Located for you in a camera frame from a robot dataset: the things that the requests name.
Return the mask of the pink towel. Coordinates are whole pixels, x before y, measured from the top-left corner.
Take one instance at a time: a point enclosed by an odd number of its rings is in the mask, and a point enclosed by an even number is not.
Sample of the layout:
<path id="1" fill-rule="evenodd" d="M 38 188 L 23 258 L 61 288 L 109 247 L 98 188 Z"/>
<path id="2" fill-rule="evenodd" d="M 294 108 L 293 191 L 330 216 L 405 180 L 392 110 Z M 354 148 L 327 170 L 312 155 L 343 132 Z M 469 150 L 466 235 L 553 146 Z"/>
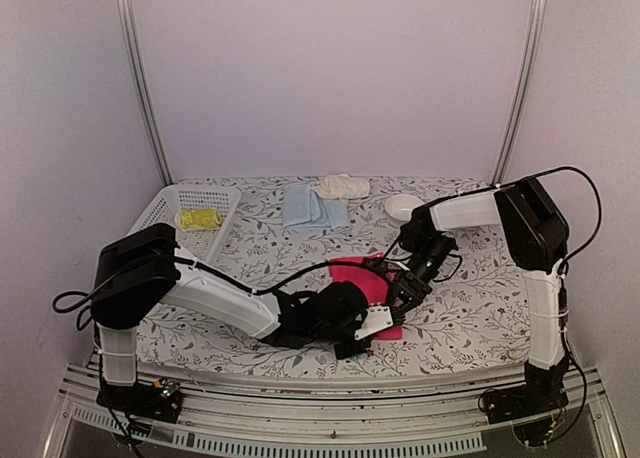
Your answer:
<path id="1" fill-rule="evenodd" d="M 331 263 L 355 263 L 364 264 L 365 258 L 382 258 L 383 253 L 370 256 L 337 258 L 330 260 Z M 355 284 L 365 295 L 369 305 L 385 305 L 388 285 L 386 282 L 369 271 L 359 267 L 331 266 L 329 274 L 333 282 L 351 282 Z M 402 327 L 395 326 L 379 332 L 375 336 L 378 341 L 401 340 L 403 337 Z"/>

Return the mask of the green crocodile pattern towel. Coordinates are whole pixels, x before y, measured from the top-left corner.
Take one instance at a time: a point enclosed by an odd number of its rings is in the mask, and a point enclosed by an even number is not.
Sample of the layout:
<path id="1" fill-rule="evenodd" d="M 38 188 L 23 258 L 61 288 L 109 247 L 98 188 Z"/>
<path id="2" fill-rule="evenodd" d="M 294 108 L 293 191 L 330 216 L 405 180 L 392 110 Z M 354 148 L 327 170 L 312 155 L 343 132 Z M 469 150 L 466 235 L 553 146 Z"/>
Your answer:
<path id="1" fill-rule="evenodd" d="M 224 217 L 216 209 L 191 209 L 177 213 L 175 223 L 181 231 L 213 231 L 222 227 Z"/>

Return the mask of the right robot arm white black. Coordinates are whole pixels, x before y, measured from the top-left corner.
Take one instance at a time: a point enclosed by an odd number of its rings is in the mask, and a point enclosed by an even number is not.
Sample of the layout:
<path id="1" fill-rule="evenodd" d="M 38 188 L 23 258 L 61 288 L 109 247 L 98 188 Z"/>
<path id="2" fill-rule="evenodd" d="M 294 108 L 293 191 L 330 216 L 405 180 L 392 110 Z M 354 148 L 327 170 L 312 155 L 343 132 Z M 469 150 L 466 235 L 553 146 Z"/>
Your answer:
<path id="1" fill-rule="evenodd" d="M 405 269 L 387 294 L 401 318 L 422 303 L 445 259 L 456 250 L 450 232 L 489 225 L 503 229 L 507 248 L 524 282 L 529 305 L 530 345 L 525 382 L 487 390 L 479 408 L 492 424 L 562 409 L 568 403 L 563 378 L 570 365 L 565 339 L 568 314 L 562 275 L 568 224 L 535 178 L 439 198 L 415 209 L 397 242 L 409 252 Z"/>

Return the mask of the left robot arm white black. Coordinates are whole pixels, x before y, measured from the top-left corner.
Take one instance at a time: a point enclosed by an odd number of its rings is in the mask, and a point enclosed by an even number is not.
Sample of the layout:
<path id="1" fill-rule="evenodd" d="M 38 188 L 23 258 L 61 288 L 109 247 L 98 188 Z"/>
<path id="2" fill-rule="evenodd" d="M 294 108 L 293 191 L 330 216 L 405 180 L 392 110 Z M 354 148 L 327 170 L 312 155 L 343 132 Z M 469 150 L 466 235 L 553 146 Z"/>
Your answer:
<path id="1" fill-rule="evenodd" d="M 370 343 L 373 313 L 353 283 L 319 292 L 256 290 L 180 247 L 175 229 L 158 223 L 105 246 L 98 258 L 90 313 L 101 350 L 97 402 L 111 412 L 174 423 L 183 395 L 162 379 L 144 385 L 137 372 L 137 328 L 158 304 L 196 311 L 267 345 L 300 349 L 332 342 L 338 358 Z"/>

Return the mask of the white ceramic bowl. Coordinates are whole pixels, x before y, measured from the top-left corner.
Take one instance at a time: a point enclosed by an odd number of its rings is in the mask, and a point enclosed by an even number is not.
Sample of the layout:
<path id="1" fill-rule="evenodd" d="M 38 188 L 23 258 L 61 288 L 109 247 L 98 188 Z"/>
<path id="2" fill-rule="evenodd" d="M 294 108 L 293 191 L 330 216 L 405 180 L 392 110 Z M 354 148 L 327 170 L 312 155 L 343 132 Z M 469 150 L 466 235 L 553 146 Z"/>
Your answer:
<path id="1" fill-rule="evenodd" d="M 384 202 L 386 214 L 399 222 L 408 222 L 415 208 L 422 206 L 424 202 L 410 194 L 396 194 L 387 198 Z"/>

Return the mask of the floral patterned table mat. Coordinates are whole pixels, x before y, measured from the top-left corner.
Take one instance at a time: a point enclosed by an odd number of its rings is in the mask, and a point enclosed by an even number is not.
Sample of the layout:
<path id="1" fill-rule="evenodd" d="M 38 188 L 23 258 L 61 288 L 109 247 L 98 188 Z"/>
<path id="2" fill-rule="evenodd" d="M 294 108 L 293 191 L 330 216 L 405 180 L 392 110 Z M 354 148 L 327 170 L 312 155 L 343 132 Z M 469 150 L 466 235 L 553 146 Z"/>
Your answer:
<path id="1" fill-rule="evenodd" d="M 385 200 L 407 193 L 430 201 L 476 189 L 473 178 L 374 177 L 366 198 L 347 205 L 350 226 L 342 232 L 289 231 L 282 226 L 286 177 L 239 178 L 242 196 L 226 241 L 212 266 L 259 289 L 292 278 L 290 291 L 324 288 L 321 263 L 341 257 L 389 252 L 398 227 Z M 449 374 L 505 365 L 527 358 L 529 307 L 520 275 L 497 227 L 463 230 L 459 252 L 441 268 L 425 302 L 412 310 L 403 337 L 375 341 L 361 356 L 338 360 L 331 347 L 274 348 L 199 313 L 156 307 L 138 329 L 143 364 L 269 378 L 391 378 Z"/>

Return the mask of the cream rolled towel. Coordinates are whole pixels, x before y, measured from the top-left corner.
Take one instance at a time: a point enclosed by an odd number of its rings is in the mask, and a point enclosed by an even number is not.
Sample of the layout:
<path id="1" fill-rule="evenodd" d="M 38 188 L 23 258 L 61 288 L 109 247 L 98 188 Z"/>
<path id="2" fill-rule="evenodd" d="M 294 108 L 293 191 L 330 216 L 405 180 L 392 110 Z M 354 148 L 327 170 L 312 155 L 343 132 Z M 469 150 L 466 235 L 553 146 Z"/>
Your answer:
<path id="1" fill-rule="evenodd" d="M 327 175 L 313 189 L 322 199 L 361 199 L 369 195 L 370 182 L 366 178 L 351 177 L 348 174 Z"/>

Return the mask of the light blue towel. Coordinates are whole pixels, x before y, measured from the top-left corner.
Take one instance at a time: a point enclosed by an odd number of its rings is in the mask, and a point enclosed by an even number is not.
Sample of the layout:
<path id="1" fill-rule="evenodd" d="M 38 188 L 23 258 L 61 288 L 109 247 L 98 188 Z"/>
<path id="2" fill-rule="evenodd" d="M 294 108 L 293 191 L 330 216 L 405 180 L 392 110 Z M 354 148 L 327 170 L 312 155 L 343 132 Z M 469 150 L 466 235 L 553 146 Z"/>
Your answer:
<path id="1" fill-rule="evenodd" d="M 284 189 L 282 226 L 293 230 L 342 231 L 350 226 L 344 203 L 321 198 L 308 184 L 288 185 Z"/>

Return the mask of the white plastic basket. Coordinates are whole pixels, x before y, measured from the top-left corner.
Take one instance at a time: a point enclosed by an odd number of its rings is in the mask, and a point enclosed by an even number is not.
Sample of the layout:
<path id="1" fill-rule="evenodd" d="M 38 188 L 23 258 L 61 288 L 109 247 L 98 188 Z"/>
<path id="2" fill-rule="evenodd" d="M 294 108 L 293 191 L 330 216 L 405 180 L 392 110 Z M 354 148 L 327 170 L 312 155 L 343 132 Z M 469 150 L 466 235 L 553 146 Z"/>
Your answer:
<path id="1" fill-rule="evenodd" d="M 161 189 L 129 234 L 157 223 L 176 230 L 176 240 L 199 260 L 212 263 L 231 229 L 241 192 L 234 187 L 177 184 Z"/>

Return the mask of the aluminium front rail base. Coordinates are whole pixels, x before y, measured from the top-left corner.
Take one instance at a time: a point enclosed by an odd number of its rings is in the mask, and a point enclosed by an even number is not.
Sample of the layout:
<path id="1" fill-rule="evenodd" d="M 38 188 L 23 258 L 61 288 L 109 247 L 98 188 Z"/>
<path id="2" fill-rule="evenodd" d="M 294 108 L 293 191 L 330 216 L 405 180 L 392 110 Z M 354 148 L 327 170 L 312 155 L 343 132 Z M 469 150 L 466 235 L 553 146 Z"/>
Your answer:
<path id="1" fill-rule="evenodd" d="M 554 441 L 519 442 L 542 415 L 491 423 L 478 400 L 518 386 L 517 366 L 391 378 L 269 378 L 142 364 L 142 382 L 179 382 L 175 423 L 149 422 L 146 457 L 626 457 L 598 371 L 565 377 Z"/>

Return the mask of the right aluminium frame post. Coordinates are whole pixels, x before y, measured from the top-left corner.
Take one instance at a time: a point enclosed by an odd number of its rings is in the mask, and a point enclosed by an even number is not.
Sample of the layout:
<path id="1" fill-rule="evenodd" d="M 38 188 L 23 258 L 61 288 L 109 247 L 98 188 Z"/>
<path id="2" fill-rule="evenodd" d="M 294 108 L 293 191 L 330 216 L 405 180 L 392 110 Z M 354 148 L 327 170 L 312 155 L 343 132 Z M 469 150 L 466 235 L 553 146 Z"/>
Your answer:
<path id="1" fill-rule="evenodd" d="M 505 182 L 509 164 L 516 147 L 519 128 L 524 115 L 528 91 L 543 33 L 546 3 L 547 0 L 531 0 L 530 3 L 523 55 L 505 133 L 491 177 L 492 185 L 503 184 Z"/>

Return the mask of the aluminium frame post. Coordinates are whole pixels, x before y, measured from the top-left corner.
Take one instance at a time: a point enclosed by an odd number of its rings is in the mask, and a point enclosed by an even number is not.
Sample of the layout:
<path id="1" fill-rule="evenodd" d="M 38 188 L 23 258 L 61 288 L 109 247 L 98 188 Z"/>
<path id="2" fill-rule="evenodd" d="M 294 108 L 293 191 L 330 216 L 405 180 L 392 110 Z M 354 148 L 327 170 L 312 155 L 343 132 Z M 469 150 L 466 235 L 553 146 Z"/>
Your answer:
<path id="1" fill-rule="evenodd" d="M 530 3 L 523 55 L 505 133 L 491 177 L 492 185 L 503 184 L 505 182 L 509 164 L 516 147 L 519 128 L 524 115 L 528 91 L 543 33 L 546 3 L 547 0 L 531 0 Z"/>
<path id="2" fill-rule="evenodd" d="M 131 69 L 136 97 L 140 107 L 142 122 L 149 141 L 151 154 L 164 186 L 174 180 L 167 153 L 160 135 L 151 92 L 144 69 L 142 50 L 137 32 L 133 0 L 116 0 L 122 36 Z"/>

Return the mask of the left aluminium frame post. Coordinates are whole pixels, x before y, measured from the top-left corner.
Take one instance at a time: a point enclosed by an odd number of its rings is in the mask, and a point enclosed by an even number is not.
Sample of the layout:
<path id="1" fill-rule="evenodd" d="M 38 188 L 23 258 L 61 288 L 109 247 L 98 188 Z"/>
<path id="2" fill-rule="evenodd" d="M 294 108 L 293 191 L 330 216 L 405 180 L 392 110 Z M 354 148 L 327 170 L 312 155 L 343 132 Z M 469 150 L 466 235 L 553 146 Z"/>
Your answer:
<path id="1" fill-rule="evenodd" d="M 174 180 L 167 153 L 160 135 L 151 92 L 144 69 L 142 50 L 137 32 L 133 0 L 116 0 L 122 36 L 131 69 L 136 97 L 140 107 L 142 122 L 149 141 L 151 154 L 164 186 Z"/>

